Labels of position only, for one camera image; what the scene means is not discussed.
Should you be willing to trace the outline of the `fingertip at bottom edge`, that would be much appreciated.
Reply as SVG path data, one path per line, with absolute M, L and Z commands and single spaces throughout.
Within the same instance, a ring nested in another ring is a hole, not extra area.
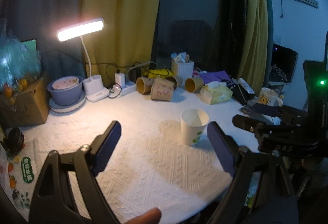
M 159 224 L 161 216 L 161 211 L 155 207 L 142 215 L 128 220 L 126 224 Z

